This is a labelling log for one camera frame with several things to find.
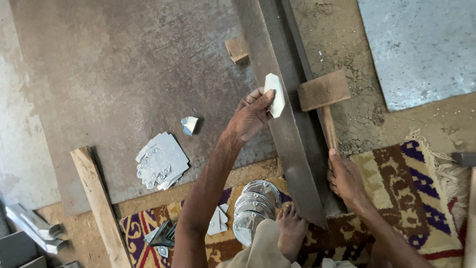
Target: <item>cracked ground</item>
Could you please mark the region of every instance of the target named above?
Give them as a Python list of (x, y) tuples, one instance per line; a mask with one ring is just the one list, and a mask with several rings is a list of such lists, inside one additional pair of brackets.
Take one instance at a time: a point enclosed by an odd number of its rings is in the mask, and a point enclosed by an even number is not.
[(314, 77), (344, 69), (352, 93), (331, 105), (341, 153), (399, 143), (420, 128), (436, 152), (476, 151), (476, 93), (389, 113), (356, 0), (291, 0)]

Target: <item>round metal disc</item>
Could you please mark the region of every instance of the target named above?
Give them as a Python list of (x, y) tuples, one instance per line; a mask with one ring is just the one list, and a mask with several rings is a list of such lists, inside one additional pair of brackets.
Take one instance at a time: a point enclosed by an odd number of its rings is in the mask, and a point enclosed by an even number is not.
[(265, 204), (271, 211), (274, 210), (273, 208), (273, 205), (271, 204), (271, 202), (266, 198), (266, 196), (260, 194), (260, 193), (257, 193), (257, 192), (247, 192), (247, 193), (244, 193), (242, 195), (240, 195), (237, 199), (237, 201), (235, 202), (235, 210), (237, 209), (237, 207), (245, 202), (246, 200), (256, 200), (256, 201), (259, 201), (263, 204)]
[(253, 211), (245, 211), (235, 217), (233, 233), (245, 247), (251, 246), (256, 233), (256, 227), (265, 219), (263, 215)]
[(274, 220), (274, 213), (267, 207), (265, 204), (256, 201), (256, 200), (246, 200), (243, 201), (238, 207), (235, 208), (235, 216), (245, 212), (252, 211), (262, 214), (267, 219)]
[(264, 180), (256, 180), (248, 183), (241, 194), (247, 192), (257, 192), (260, 193), (271, 202), (272, 206), (277, 208), (281, 207), (281, 195), (279, 194), (278, 189), (272, 183), (269, 183)]

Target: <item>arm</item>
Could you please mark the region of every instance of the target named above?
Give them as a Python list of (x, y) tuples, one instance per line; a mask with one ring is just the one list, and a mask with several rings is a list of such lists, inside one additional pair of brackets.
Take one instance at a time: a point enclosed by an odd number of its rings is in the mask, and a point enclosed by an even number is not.
[(172, 267), (207, 267), (205, 235), (223, 187), (243, 144), (270, 118), (266, 107), (273, 91), (256, 89), (241, 99), (235, 115), (221, 134), (207, 165), (190, 189), (175, 230)]
[(334, 149), (329, 151), (329, 161), (332, 170), (329, 170), (327, 179), (331, 190), (365, 223), (375, 240), (380, 243), (382, 251), (387, 253), (386, 257), (392, 266), (432, 268), (433, 266), (378, 213), (365, 192), (355, 163), (341, 157)]

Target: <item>dirt floor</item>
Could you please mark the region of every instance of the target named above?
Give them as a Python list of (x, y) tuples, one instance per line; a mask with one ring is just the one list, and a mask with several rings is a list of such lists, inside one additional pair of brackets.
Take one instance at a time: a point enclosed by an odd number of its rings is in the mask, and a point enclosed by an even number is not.
[(396, 144), (420, 128), (433, 149), (476, 151), (476, 93), (389, 113), (356, 0), (291, 0), (315, 77), (345, 69), (353, 94), (331, 106), (341, 151)]
[[(450, 154), (476, 151), (476, 93), (387, 112), (356, 0), (291, 0), (307, 57), (316, 77), (346, 69), (353, 96), (332, 105), (343, 153), (396, 144), (411, 129), (420, 128), (433, 149)], [(278, 160), (234, 170), (227, 187), (282, 173)], [(118, 218), (182, 200), (192, 184), (115, 205)], [(50, 222), (64, 224), (72, 246), (60, 252), (62, 261), (79, 260), (84, 267), (110, 267), (91, 213), (64, 218), (61, 204), (39, 212)]]

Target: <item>person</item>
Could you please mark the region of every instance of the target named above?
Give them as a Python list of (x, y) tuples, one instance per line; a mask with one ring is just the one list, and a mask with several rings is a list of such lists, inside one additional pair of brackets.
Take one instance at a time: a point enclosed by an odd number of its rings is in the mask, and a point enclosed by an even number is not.
[[(272, 118), (267, 107), (273, 91), (258, 88), (243, 97), (228, 126), (221, 134), (210, 159), (190, 189), (175, 230), (173, 268), (207, 267), (205, 235), (231, 168), (245, 142)], [(344, 200), (375, 237), (368, 267), (432, 267), (405, 240), (401, 232), (386, 222), (367, 196), (356, 165), (329, 151), (327, 179), (331, 190)], [(296, 262), (308, 222), (301, 219), (293, 206), (284, 207), (276, 221), (266, 219), (256, 230), (252, 246), (239, 252), (219, 267), (280, 268), (300, 265)], [(323, 261), (326, 267), (349, 267), (348, 264)]]

